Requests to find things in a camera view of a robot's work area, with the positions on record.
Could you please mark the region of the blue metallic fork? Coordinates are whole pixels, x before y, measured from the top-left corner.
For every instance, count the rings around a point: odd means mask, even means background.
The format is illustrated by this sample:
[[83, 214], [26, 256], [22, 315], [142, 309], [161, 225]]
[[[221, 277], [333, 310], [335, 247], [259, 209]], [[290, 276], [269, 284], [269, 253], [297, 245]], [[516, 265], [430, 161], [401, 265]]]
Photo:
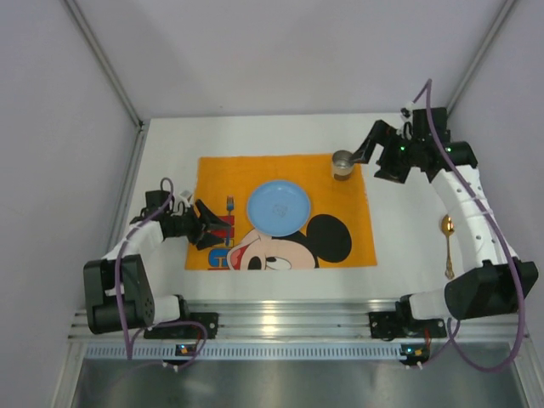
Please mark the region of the blue metallic fork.
[[232, 212], [234, 211], [234, 207], [235, 207], [234, 197], [232, 195], [228, 195], [226, 200], [226, 211], [228, 216], [227, 221], [229, 224], [229, 228], [227, 229], [226, 236], [225, 236], [225, 245], [227, 247], [230, 247], [230, 239], [232, 236], [232, 229], [234, 224], [234, 222], [232, 221]]

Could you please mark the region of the paper cup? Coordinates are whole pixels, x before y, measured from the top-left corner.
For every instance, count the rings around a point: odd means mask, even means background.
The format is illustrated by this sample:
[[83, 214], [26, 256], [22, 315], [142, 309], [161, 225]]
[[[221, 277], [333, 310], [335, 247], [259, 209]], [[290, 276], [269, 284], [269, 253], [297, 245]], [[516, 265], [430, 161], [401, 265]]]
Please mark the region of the paper cup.
[[352, 153], [347, 150], [337, 150], [331, 157], [331, 174], [336, 181], [346, 181], [351, 177], [354, 163]]

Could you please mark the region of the blue plastic plate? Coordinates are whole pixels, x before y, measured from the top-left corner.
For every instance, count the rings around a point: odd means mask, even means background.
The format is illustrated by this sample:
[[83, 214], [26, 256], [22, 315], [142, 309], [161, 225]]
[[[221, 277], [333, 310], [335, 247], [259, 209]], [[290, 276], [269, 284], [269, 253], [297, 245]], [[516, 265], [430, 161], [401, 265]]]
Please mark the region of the blue plastic plate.
[[308, 221], [311, 202], [298, 184], [272, 180], [259, 185], [249, 196], [246, 215], [252, 227], [273, 237], [298, 232]]

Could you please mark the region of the orange cartoon mouse placemat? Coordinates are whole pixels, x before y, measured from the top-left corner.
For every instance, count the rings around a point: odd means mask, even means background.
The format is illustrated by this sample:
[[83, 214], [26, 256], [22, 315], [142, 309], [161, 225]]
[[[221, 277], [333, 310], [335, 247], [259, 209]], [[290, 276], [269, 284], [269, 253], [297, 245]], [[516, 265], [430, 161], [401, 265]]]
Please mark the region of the orange cartoon mouse placemat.
[[[283, 237], [265, 235], [247, 218], [247, 200], [261, 184], [286, 180], [306, 191], [309, 221]], [[346, 181], [332, 177], [332, 157], [321, 155], [202, 157], [195, 196], [227, 221], [226, 200], [235, 200], [230, 247], [190, 248], [187, 270], [303, 270], [377, 265], [371, 216], [360, 167]]]

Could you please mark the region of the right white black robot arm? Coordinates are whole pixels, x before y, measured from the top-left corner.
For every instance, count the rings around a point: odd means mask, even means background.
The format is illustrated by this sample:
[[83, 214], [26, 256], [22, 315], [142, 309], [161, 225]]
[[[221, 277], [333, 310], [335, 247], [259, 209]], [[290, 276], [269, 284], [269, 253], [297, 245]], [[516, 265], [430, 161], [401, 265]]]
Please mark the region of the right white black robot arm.
[[539, 272], [534, 262], [520, 260], [499, 236], [472, 147], [451, 140], [444, 107], [403, 114], [400, 129], [375, 121], [352, 160], [366, 164], [375, 148], [382, 146], [377, 178], [403, 184], [413, 168], [426, 175], [452, 218], [462, 272], [441, 289], [404, 295], [396, 303], [397, 312], [418, 325], [518, 312], [519, 300], [527, 297]]

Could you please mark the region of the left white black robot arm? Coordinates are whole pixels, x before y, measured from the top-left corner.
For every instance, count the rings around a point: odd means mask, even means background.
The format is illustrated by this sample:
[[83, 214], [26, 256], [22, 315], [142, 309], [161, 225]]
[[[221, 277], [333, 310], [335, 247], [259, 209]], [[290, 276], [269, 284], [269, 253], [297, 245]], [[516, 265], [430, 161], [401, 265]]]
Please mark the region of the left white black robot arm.
[[145, 262], [168, 239], [184, 237], [203, 250], [221, 244], [217, 233], [229, 229], [230, 224], [200, 199], [177, 212], [170, 192], [147, 191], [145, 207], [130, 222], [127, 234], [102, 258], [83, 267], [90, 331], [98, 335], [189, 320], [180, 294], [154, 297]]

